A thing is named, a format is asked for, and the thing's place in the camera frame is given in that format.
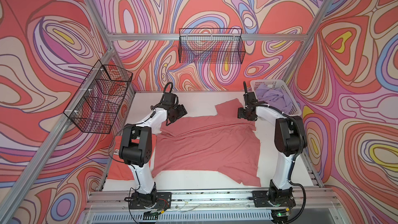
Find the pink t shirt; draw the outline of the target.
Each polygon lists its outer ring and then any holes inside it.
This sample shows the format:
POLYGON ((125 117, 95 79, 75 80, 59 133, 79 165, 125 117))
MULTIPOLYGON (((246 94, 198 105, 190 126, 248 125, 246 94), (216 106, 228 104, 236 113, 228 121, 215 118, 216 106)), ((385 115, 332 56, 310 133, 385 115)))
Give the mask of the pink t shirt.
POLYGON ((235 182, 259 187, 260 140, 253 122, 237 117, 243 105, 233 99, 215 106, 215 116, 183 117, 162 124, 152 176, 163 171, 216 171, 235 182))

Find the white plastic laundry basket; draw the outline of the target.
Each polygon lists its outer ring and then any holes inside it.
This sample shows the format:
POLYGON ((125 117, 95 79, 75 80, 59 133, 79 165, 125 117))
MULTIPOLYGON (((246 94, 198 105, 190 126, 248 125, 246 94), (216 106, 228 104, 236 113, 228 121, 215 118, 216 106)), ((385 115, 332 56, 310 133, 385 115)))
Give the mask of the white plastic laundry basket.
POLYGON ((290 92, 288 86, 286 85, 286 83, 283 80, 278 80, 278 79, 258 79, 258 80, 252 80, 250 82, 250 87, 252 89, 253 92, 255 92, 255 90, 261 85, 261 84, 265 84, 268 85, 268 87, 270 87, 271 89, 276 89, 276 88, 281 88, 283 89, 286 93, 289 94, 289 96, 292 99, 293 102, 293 107, 292 110, 289 113, 289 115, 292 116, 301 116, 302 115, 302 111, 299 107, 299 105, 297 104, 293 94, 290 92))

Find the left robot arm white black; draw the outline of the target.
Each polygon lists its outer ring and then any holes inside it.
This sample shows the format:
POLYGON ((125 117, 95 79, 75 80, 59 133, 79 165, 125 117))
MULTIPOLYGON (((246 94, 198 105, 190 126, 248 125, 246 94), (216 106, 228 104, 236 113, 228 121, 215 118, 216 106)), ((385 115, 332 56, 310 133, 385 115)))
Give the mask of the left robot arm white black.
POLYGON ((137 123, 124 126, 119 148, 119 158, 133 173, 137 187, 132 189, 125 201, 129 209, 151 209, 169 207, 165 197, 158 198, 157 188, 150 171, 152 156, 152 135, 163 123, 170 125, 187 114, 179 98, 171 92, 164 92, 158 104, 137 123))

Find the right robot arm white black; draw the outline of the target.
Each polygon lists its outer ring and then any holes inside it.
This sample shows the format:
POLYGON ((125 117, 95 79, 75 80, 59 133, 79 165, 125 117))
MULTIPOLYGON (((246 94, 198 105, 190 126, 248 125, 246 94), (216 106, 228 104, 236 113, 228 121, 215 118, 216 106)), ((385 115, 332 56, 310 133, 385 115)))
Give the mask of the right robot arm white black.
POLYGON ((278 150, 276 171, 267 192, 267 201, 272 206, 292 202, 292 173, 297 158, 307 146, 303 120, 291 116, 264 101, 258 101, 254 92, 245 92, 245 106, 238 109, 237 117, 256 121, 259 117, 275 127, 274 144, 278 150))

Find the lavender t shirt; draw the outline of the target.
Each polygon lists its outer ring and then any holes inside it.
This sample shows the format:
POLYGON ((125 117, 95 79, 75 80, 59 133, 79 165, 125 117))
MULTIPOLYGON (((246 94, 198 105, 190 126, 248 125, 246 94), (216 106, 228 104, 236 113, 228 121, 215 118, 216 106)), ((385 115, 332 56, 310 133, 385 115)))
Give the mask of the lavender t shirt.
POLYGON ((292 99, 289 94, 281 88, 271 89, 268 85, 261 84, 255 90, 255 94, 258 101, 264 101, 284 113, 289 113, 292 110, 292 99))

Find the folded red t shirt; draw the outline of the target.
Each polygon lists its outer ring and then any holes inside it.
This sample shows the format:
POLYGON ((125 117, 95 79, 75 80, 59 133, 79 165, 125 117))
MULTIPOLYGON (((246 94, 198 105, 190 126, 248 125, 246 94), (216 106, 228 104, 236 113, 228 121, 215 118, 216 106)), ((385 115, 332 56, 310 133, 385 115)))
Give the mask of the folded red t shirt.
POLYGON ((116 146, 113 158, 117 160, 117 162, 112 162, 108 172, 108 178, 112 180, 134 180, 134 174, 129 166, 125 164, 122 159, 119 158, 121 136, 116 137, 115 142, 116 146))

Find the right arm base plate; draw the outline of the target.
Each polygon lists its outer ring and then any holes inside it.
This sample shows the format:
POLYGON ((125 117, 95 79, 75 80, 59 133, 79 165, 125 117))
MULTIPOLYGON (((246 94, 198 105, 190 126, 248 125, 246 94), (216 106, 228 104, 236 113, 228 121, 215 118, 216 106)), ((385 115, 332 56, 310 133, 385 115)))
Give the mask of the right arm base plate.
POLYGON ((255 207, 288 207, 296 206, 292 189, 273 190, 271 192, 265 190, 257 190, 252 192, 252 200, 255 207))

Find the aluminium frame back crossbar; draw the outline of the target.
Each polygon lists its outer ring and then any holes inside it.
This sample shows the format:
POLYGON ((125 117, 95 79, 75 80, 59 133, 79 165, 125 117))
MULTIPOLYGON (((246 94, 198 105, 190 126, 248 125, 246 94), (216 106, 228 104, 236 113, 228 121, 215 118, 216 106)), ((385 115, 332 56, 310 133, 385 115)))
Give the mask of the aluminium frame back crossbar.
POLYGON ((309 37, 307 34, 108 34, 108 39, 111 41, 116 40, 165 40, 165 41, 177 41, 180 36, 204 36, 215 38, 216 36, 232 36, 241 37, 243 41, 269 41, 269 40, 286 40, 286 41, 305 41, 309 37))

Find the aluminium frame left post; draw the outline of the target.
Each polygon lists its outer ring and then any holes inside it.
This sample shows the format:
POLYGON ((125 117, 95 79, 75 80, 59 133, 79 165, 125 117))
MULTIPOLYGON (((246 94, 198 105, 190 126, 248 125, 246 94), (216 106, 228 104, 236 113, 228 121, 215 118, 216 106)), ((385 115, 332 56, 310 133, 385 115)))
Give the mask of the aluminium frame left post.
POLYGON ((99 10, 96 7, 96 3, 94 0, 84 0, 88 13, 94 23, 94 26, 97 28, 100 37, 102 39, 102 43, 105 45, 106 53, 101 57, 102 64, 113 64, 119 66, 121 68, 125 68, 120 56, 118 55, 114 43, 109 38, 109 32, 106 28, 106 25, 103 23, 102 17, 99 13, 99 10))

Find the aluminium frame post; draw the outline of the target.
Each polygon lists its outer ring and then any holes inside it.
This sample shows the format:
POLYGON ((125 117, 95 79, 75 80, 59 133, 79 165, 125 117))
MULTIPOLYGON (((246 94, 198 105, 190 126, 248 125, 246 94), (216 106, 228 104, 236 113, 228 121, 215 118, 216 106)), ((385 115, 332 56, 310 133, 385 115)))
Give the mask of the aluminium frame post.
POLYGON ((99 10, 96 7, 96 3, 94 0, 84 0, 88 13, 94 23, 94 26, 97 28, 100 37, 102 39, 102 43, 105 45, 106 53, 101 57, 102 64, 113 64, 119 66, 121 68, 125 68, 120 56, 118 55, 114 43, 109 38, 109 32, 106 28, 106 25, 103 23, 102 17, 99 13, 99 10))
POLYGON ((328 10, 332 6, 333 2, 334 0, 323 0, 323 2, 321 3, 319 10, 315 14, 314 19, 308 29, 305 40, 301 42, 301 44, 298 47, 298 50, 295 52, 293 58, 291 59, 288 67, 285 70, 282 80, 286 84, 288 84, 291 78, 293 77, 296 66, 299 64, 300 60, 304 57, 305 51, 311 44, 316 34, 316 31, 318 30, 322 20, 327 15, 328 10))

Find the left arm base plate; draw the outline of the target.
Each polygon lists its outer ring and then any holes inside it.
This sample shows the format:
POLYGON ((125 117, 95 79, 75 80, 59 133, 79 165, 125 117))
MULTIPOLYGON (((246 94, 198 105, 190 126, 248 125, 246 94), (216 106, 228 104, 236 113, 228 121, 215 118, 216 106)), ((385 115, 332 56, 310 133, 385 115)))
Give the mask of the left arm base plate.
POLYGON ((156 192, 154 194, 132 193, 127 200, 129 209, 167 210, 171 207, 171 192, 156 192))

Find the aluminium frame rail base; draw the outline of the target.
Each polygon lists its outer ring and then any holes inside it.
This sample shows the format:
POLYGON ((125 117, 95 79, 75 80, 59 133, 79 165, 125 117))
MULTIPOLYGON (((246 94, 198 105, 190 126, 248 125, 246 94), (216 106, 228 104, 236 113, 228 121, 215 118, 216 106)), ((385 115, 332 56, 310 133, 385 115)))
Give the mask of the aluminium frame rail base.
POLYGON ((293 190, 291 207, 270 206, 254 189, 173 190, 169 206, 159 200, 153 210, 129 209, 128 191, 90 195, 80 224, 272 224, 295 219, 297 224, 347 224, 335 193, 326 188, 293 190))

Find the aluminium frame right post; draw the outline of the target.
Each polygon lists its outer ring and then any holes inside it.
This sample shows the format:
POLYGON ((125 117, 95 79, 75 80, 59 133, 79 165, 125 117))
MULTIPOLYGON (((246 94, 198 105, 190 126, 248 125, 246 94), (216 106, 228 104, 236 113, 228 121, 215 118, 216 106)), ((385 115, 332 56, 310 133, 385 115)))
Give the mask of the aluminium frame right post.
POLYGON ((308 29, 305 40, 301 42, 301 44, 298 47, 298 50, 295 52, 293 58, 291 59, 288 67, 285 70, 282 80, 286 84, 288 84, 291 78, 293 77, 296 66, 299 64, 300 60, 304 57, 305 51, 311 44, 316 34, 316 31, 318 30, 322 20, 327 15, 328 10, 332 6, 333 2, 334 0, 323 0, 323 2, 321 3, 319 10, 315 14, 314 19, 308 29))

